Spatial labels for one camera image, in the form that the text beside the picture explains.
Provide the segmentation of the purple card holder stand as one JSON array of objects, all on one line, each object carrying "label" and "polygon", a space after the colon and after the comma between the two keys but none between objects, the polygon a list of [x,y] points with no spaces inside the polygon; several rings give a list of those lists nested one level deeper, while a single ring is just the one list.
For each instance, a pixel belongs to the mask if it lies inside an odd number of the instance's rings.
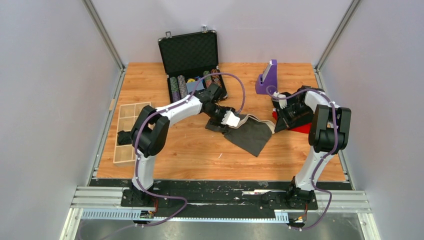
[{"label": "purple card holder stand", "polygon": [[270,93],[267,90],[268,86],[275,88],[278,86],[278,62],[276,59],[271,59],[263,72],[258,75],[255,83],[256,94],[267,95]]}]

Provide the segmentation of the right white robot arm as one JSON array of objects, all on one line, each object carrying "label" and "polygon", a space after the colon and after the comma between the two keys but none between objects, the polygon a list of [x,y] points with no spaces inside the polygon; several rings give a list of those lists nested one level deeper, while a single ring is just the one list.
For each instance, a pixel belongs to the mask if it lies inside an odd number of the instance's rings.
[{"label": "right white robot arm", "polygon": [[276,112],[274,131],[293,130],[310,124],[310,150],[301,170],[293,177],[285,204],[300,209],[310,204],[325,166],[348,144],[352,111],[330,100],[320,88],[302,86],[295,93],[280,93],[267,87]]}]

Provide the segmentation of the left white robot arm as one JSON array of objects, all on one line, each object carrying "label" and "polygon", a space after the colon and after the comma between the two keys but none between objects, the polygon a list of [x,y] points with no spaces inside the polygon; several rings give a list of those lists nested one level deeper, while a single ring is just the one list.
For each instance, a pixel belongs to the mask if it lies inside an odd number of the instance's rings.
[{"label": "left white robot arm", "polygon": [[153,201],[150,189],[154,185],[155,161],[165,146],[170,127],[201,113],[209,116],[206,127],[211,131],[224,132],[240,123],[240,117],[233,107],[218,104],[222,93],[223,89],[213,83],[208,88],[195,90],[169,105],[158,108],[148,105],[141,110],[130,131],[135,153],[135,169],[130,189],[134,193],[135,202],[140,206],[149,206]]}]

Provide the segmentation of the black rolled cloth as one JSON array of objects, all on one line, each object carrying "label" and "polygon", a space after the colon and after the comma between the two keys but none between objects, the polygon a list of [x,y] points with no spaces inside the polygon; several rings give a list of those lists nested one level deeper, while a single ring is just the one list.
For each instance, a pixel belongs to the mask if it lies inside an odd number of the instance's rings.
[{"label": "black rolled cloth", "polygon": [[130,131],[121,130],[116,137],[117,146],[132,145],[132,135]]}]

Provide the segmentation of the red underwear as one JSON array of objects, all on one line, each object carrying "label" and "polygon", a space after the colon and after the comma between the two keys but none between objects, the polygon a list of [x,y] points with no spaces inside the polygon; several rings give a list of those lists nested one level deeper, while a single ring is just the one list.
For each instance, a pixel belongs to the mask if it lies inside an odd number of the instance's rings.
[{"label": "red underwear", "polygon": [[[277,119],[278,119],[278,114],[277,114],[277,112],[276,112],[276,111],[273,111],[273,112],[272,112],[272,117],[273,117],[275,120],[277,120]],[[298,133],[308,134],[308,133],[310,132],[311,125],[312,125],[312,123],[310,122],[310,123],[307,123],[307,124],[304,124],[304,125],[301,125],[301,126],[297,126],[297,127],[294,127],[294,128],[288,129],[288,130],[289,130],[289,131],[293,131],[293,132],[298,132]]]}]

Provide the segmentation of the grey underwear white waistband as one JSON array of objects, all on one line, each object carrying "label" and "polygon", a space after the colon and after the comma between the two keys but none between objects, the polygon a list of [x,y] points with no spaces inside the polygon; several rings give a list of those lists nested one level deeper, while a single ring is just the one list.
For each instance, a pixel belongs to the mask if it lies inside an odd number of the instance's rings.
[{"label": "grey underwear white waistband", "polygon": [[260,120],[252,114],[236,116],[240,118],[236,128],[228,126],[228,130],[210,131],[221,133],[230,143],[258,157],[275,133],[276,125],[270,120]]}]

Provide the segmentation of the black poker chip case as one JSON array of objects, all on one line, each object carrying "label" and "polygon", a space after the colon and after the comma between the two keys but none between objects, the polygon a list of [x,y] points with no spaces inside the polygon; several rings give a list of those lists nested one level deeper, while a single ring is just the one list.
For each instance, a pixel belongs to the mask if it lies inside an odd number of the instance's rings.
[{"label": "black poker chip case", "polygon": [[157,40],[161,60],[166,74],[169,101],[177,101],[177,91],[172,90],[170,78],[182,75],[185,80],[199,79],[205,71],[220,71],[218,34],[206,27],[202,31],[166,36]]}]

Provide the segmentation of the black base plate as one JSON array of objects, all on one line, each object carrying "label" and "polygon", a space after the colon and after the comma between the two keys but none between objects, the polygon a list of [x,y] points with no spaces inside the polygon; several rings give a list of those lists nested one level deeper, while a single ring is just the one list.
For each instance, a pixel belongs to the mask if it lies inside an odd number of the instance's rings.
[{"label": "black base plate", "polygon": [[156,217],[270,219],[275,210],[317,210],[317,198],[302,208],[290,208],[285,196],[289,181],[156,180],[148,200],[123,191],[121,206],[153,208]]}]

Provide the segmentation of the wooden compartment tray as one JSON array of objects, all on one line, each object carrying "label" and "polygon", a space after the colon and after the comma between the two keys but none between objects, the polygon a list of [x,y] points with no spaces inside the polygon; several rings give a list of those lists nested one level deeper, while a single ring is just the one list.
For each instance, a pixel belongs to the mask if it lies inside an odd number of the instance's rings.
[{"label": "wooden compartment tray", "polygon": [[137,102],[119,107],[112,161],[115,166],[125,167],[135,163],[136,155],[132,146],[131,130],[141,110],[151,104],[151,102]]}]

